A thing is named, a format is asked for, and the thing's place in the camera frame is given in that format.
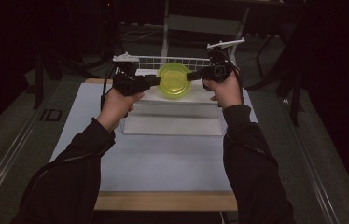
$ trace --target black jacket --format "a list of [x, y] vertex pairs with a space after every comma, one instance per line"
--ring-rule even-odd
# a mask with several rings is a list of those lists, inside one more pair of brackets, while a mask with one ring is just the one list
[[[250, 107], [224, 110], [224, 165], [237, 203], [239, 223], [295, 223], [277, 164]], [[32, 178], [12, 224], [88, 224], [100, 186], [101, 157], [114, 145], [96, 119], [56, 160]]]

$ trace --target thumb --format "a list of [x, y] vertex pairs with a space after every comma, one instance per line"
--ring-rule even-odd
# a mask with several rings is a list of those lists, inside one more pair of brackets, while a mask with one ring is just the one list
[[216, 83], [214, 80], [204, 79], [203, 84], [207, 86], [211, 91], [215, 91], [218, 83]]
[[131, 101], [132, 101], [132, 104], [136, 101], [139, 101], [140, 99], [143, 98], [143, 96], [145, 96], [145, 94], [143, 92], [138, 92], [136, 93], [135, 95], [132, 95], [131, 96]]

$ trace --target person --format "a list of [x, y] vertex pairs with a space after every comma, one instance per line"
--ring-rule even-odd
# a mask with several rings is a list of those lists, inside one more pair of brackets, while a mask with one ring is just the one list
[[[277, 163], [259, 126], [250, 122], [232, 72], [223, 83], [204, 80], [222, 106], [228, 130], [223, 160], [238, 206], [238, 223], [295, 223]], [[114, 129], [142, 92], [122, 96], [112, 89], [101, 114], [77, 134], [53, 163], [32, 178], [12, 224], [90, 223], [100, 186], [101, 157], [115, 144]]]

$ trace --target yellow bowl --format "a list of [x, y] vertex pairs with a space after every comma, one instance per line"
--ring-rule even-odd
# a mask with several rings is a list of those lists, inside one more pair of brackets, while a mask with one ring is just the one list
[[190, 72], [182, 63], [167, 63], [158, 70], [161, 77], [158, 88], [166, 98], [179, 99], [191, 89], [191, 82], [187, 81], [187, 73]]

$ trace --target dark background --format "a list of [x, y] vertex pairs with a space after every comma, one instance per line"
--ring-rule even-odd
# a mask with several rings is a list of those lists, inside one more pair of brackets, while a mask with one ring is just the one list
[[[144, 1], [119, 2], [120, 21], [162, 24], [164, 1], [151, 1], [148, 7]], [[74, 60], [80, 60], [83, 53], [113, 53], [113, 46], [118, 44], [118, 26], [110, 11], [114, 3], [110, 1], [109, 8], [107, 3], [0, 1], [0, 114], [27, 89], [23, 75], [34, 68], [37, 40]], [[314, 44], [308, 40], [322, 36], [318, 50], [310, 55], [312, 63], [302, 77], [302, 87], [309, 92], [349, 173], [349, 1], [312, 1], [311, 7], [314, 16], [299, 27], [301, 35], [294, 36], [290, 47], [301, 52]], [[209, 11], [208, 15], [213, 13], [221, 12]], [[236, 17], [236, 9], [226, 15]], [[252, 8], [245, 31], [271, 33], [270, 27], [261, 24], [272, 18], [274, 10]]]

